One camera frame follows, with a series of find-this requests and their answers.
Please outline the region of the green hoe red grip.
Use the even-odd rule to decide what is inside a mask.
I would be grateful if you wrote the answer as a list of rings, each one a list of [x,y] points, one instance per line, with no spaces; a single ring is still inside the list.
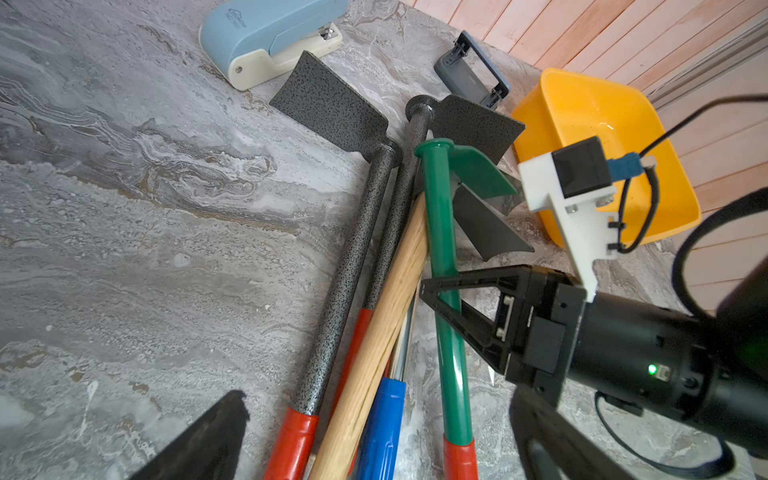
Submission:
[[[427,140],[414,154],[425,182],[428,242],[434,279],[457,273],[451,176],[480,198],[518,190],[480,150],[447,138]],[[465,343],[440,314],[435,315],[443,409],[444,470],[447,479],[476,479],[478,467],[472,431]]]

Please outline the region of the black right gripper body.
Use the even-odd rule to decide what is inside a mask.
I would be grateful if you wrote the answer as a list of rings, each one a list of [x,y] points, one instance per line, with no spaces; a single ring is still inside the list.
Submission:
[[[494,369],[558,405],[586,292],[563,271],[514,265],[501,269]]]

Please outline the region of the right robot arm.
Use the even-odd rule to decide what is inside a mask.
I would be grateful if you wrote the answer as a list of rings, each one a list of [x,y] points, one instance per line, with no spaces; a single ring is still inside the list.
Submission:
[[[767,268],[758,266],[704,311],[683,275],[691,249],[727,224],[767,209],[756,190],[700,224],[679,250],[674,311],[598,293],[533,265],[425,281],[423,302],[497,373],[551,405],[567,380],[631,413],[653,411],[749,452],[767,453]]]

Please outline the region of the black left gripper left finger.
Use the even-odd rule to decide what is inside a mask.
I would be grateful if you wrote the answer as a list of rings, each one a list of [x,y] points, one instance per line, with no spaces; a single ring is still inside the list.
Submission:
[[[227,392],[131,479],[233,479],[249,421],[245,398]]]

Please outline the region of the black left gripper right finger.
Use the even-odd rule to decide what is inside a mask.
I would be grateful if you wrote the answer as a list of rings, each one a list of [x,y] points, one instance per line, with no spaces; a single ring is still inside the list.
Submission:
[[[509,418],[528,479],[631,477],[527,385],[516,387]]]

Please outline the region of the wooden handle hoe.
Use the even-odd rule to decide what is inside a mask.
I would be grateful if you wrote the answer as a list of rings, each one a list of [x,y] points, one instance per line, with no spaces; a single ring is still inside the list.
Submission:
[[[309,474],[311,479],[346,477],[427,260],[429,218],[421,195],[410,211],[368,329],[358,345]]]

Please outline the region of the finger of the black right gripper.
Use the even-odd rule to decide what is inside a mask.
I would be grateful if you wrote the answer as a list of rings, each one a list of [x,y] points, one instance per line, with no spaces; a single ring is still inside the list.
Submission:
[[[420,297],[494,371],[523,372],[523,345],[518,335],[525,326],[527,287],[528,267],[513,265],[428,279],[420,287]],[[460,297],[462,290],[488,288],[498,291],[493,317]]]

